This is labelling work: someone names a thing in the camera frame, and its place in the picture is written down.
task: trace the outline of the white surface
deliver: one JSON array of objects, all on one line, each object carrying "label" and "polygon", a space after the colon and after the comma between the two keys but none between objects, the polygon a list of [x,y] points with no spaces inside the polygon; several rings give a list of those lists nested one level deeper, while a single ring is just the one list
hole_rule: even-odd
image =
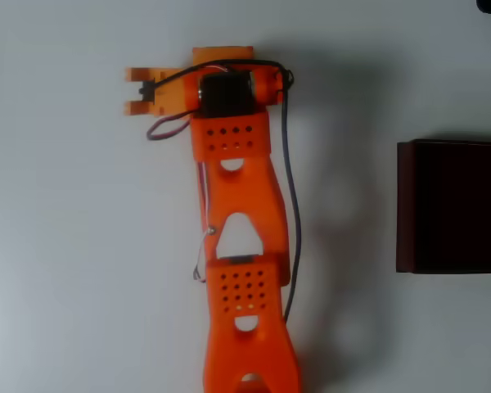
[{"label": "white surface", "polygon": [[189,136],[146,142],[123,76],[226,44],[297,78],[306,392],[491,393],[491,275],[394,273],[395,143],[491,130],[474,0],[0,0],[0,393],[202,392]]}]

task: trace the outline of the dark brown box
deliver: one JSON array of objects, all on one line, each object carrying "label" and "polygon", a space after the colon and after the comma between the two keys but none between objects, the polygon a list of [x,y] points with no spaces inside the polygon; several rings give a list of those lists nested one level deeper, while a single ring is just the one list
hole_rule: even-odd
[{"label": "dark brown box", "polygon": [[398,144],[397,272],[491,273],[491,142]]}]

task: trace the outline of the black wire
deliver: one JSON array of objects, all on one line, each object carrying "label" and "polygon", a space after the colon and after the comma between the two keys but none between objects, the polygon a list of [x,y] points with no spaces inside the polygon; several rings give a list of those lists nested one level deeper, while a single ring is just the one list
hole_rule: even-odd
[{"label": "black wire", "polygon": [[291,275],[289,297],[287,298],[286,309],[284,311],[284,319],[286,322],[289,318],[293,298],[295,297],[296,279],[300,265],[300,252],[302,250],[302,224],[300,222],[300,208],[298,207],[295,181],[293,179],[293,171],[291,170],[291,160],[289,159],[289,141],[287,139],[288,96],[289,94],[287,92],[287,88],[284,88],[282,90],[282,151],[284,155],[284,166],[286,167],[287,184],[289,185],[289,193],[291,195],[291,204],[293,205],[293,215],[295,216],[295,259],[293,262],[293,273]]},{"label": "black wire", "polygon": [[289,186],[289,193],[291,195],[291,204],[293,207],[293,215],[295,216],[295,258],[293,262],[293,273],[291,275],[291,284],[289,290],[289,297],[287,298],[286,309],[284,311],[284,319],[287,322],[293,299],[295,297],[296,279],[298,277],[298,268],[300,265],[300,253],[302,249],[302,226],[300,222],[300,209],[298,206],[298,198],[296,196],[295,181],[293,179],[293,172],[291,170],[291,161],[289,157],[289,141],[287,138],[287,112],[288,112],[288,91],[289,88],[295,82],[295,77],[290,70],[287,70],[282,64],[276,61],[270,60],[257,60],[257,59],[226,59],[226,60],[213,60],[198,65],[193,65],[178,73],[162,79],[161,81],[154,82],[147,85],[145,88],[140,89],[140,93],[144,93],[146,89],[152,88],[153,91],[175,79],[182,78],[191,72],[198,71],[211,65],[227,66],[232,64],[253,65],[253,66],[272,66],[276,67],[282,73],[282,151],[284,155],[284,166],[286,167],[287,183]]}]

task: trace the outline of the electrical wire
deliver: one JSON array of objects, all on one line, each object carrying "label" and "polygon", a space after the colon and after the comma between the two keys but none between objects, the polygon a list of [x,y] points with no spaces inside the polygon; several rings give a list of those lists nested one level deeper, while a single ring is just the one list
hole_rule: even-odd
[{"label": "electrical wire", "polygon": [[172,138],[178,134],[180,134],[184,129],[187,128],[189,125],[189,120],[186,121],[184,124],[181,126],[177,127],[176,129],[173,129],[171,131],[168,131],[167,133],[159,133],[155,134],[155,130],[158,129],[162,124],[167,123],[169,121],[173,120],[178,120],[181,119],[184,116],[190,115],[194,111],[185,111],[182,113],[178,113],[176,115],[171,115],[171,116],[165,116],[160,119],[158,119],[148,130],[146,133],[147,139],[150,141],[163,141],[165,139]]},{"label": "electrical wire", "polygon": [[[257,60],[257,59],[226,59],[226,60],[214,60],[207,61],[205,63],[200,63],[199,65],[193,65],[191,67],[187,67],[184,70],[179,71],[178,73],[169,76],[168,78],[162,79],[158,82],[154,82],[153,84],[148,84],[145,88],[140,89],[140,93],[146,93],[148,88],[152,88],[153,91],[169,82],[172,82],[175,79],[182,78],[185,75],[190,74],[191,72],[196,72],[205,67],[213,67],[213,66],[222,66],[228,70],[232,70],[229,65],[249,65],[249,66],[272,66],[278,69],[278,72],[282,73],[282,150],[284,155],[284,166],[286,167],[286,176],[287,176],[287,184],[289,186],[289,193],[291,196],[291,204],[293,207],[293,215],[295,216],[295,258],[293,259],[293,271],[291,275],[291,284],[289,290],[289,296],[287,298],[286,308],[284,311],[284,319],[287,322],[289,318],[289,314],[291,311],[291,306],[293,304],[293,299],[295,297],[296,290],[296,280],[298,277],[298,268],[300,266],[300,254],[302,249],[302,225],[300,222],[300,208],[298,206],[298,198],[296,195],[295,189],[295,181],[293,179],[293,173],[291,170],[291,160],[289,154],[289,141],[287,135],[287,112],[288,112],[288,91],[289,88],[295,82],[295,77],[290,70],[287,70],[282,64],[276,61],[269,60]],[[150,136],[155,137],[152,140],[163,140],[167,138],[171,138],[174,135],[182,132],[187,124],[175,129],[169,133],[162,135],[152,135],[153,131],[163,124],[165,121],[180,119],[181,117],[188,115],[187,112],[183,112],[181,114],[175,116],[169,116],[167,120],[162,122],[157,121],[153,127],[151,127],[150,131],[147,132],[147,137]]]}]

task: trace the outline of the red wire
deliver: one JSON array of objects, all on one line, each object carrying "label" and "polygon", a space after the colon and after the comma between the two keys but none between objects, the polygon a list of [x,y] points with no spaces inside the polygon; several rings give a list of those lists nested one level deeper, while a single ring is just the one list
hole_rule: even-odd
[{"label": "red wire", "polygon": [[173,120],[178,120],[181,119],[184,116],[190,115],[194,111],[185,111],[182,113],[178,113],[176,115],[171,115],[171,116],[165,116],[160,119],[158,119],[148,130],[147,130],[147,139],[150,141],[163,141],[164,139],[169,139],[171,137],[174,137],[175,135],[178,135],[181,133],[186,127],[189,125],[189,120],[186,121],[184,124],[181,126],[177,127],[176,129],[173,129],[171,131],[168,131],[167,133],[159,133],[159,134],[153,134],[156,129],[158,129],[163,123],[167,123],[169,121]]}]

